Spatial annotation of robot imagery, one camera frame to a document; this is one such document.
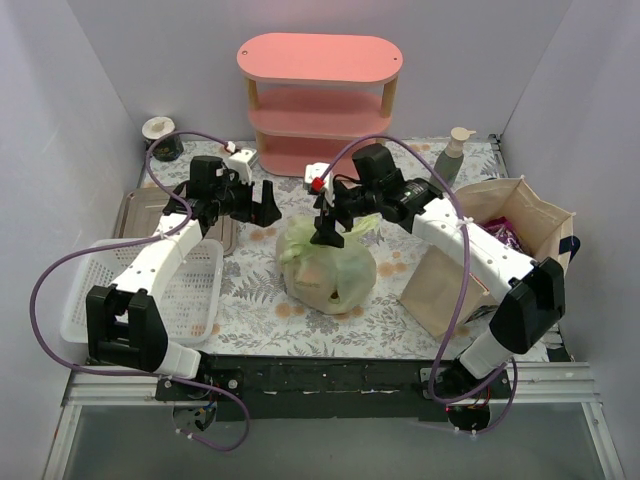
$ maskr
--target white wall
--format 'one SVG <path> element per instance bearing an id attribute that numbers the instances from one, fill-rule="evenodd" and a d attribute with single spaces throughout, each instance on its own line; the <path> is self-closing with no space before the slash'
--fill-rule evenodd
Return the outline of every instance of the white wall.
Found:
<path id="1" fill-rule="evenodd" d="M 569 349 L 588 360 L 628 478 L 640 478 L 640 1 L 574 0 L 504 134 L 509 173 L 577 212 Z"/>
<path id="2" fill-rule="evenodd" d="M 141 168 L 138 135 L 64 0 L 0 0 L 0 477 L 40 478 L 68 378 L 40 351 L 27 305 L 37 276 L 109 237 Z M 77 265 L 39 302 L 51 344 Z"/>
<path id="3" fill-rule="evenodd" d="M 570 0 L 69 0 L 137 127 L 245 139 L 238 48 L 271 31 L 385 37 L 404 53 L 392 133 L 501 133 Z"/>

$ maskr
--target glass panel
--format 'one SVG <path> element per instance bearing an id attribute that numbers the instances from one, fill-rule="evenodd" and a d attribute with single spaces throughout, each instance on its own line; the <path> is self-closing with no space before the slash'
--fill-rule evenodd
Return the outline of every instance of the glass panel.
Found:
<path id="1" fill-rule="evenodd" d="M 176 435 L 171 412 L 84 407 L 65 478 L 604 478 L 579 404 L 516 404 L 475 439 L 411 419 L 257 420 L 230 454 Z M 218 423 L 205 435 L 231 441 L 241 429 Z"/>

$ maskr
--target floral tablecloth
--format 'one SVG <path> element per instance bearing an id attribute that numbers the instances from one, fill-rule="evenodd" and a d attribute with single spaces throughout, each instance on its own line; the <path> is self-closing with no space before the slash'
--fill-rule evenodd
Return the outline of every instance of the floral tablecloth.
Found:
<path id="1" fill-rule="evenodd" d="M 444 149 L 444 139 L 408 141 L 433 165 Z M 252 145 L 251 142 L 238 142 Z M 405 178 L 428 178 L 417 161 L 401 147 L 387 143 Z M 219 155 L 222 150 L 211 142 L 185 142 L 185 151 L 170 163 L 152 161 L 161 182 L 175 185 L 188 178 L 194 155 Z M 454 188 L 500 176 L 489 142 L 469 142 L 465 160 Z M 376 285 L 367 300 L 343 315 L 325 315 L 290 298 L 277 273 L 275 244 L 286 228 L 287 218 L 314 216 L 313 198 L 302 188 L 300 178 L 275 177 L 256 165 L 256 184 L 263 179 L 274 183 L 276 202 L 283 219 L 262 229 L 239 225 L 235 251 L 225 257 L 218 314 L 213 331 L 197 349 L 220 354 L 314 355 L 338 357 L 426 358 L 433 359 L 436 341 L 398 302 L 427 244 L 397 225 L 382 222 L 363 238 L 378 264 Z M 148 176 L 144 186 L 152 186 Z M 487 319 L 458 327 L 445 358 L 453 358 L 484 329 Z M 519 357 L 521 361 L 548 361 L 542 343 Z"/>

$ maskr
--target white plastic basket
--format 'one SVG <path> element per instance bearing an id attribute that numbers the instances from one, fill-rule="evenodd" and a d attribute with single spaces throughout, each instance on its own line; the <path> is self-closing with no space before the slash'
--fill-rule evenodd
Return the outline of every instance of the white plastic basket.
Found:
<path id="1" fill-rule="evenodd" d="M 131 240 L 135 239 L 100 240 L 93 246 Z M 65 305 L 60 327 L 62 338 L 71 343 L 87 343 L 87 293 L 94 285 L 108 286 L 143 248 L 118 248 L 83 258 Z M 211 334 L 220 297 L 222 253 L 222 245 L 217 240 L 202 240 L 171 278 L 160 302 L 155 299 L 169 339 L 191 345 Z"/>

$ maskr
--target green plastic bag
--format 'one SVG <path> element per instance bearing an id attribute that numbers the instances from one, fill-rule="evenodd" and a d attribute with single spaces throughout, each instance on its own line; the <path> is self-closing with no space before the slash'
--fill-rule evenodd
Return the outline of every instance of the green plastic bag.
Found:
<path id="1" fill-rule="evenodd" d="M 312 245 L 313 219 L 294 217 L 276 244 L 287 293 L 328 314 L 351 311 L 376 283 L 376 261 L 358 239 L 378 225 L 374 215 L 344 232 L 344 248 Z"/>

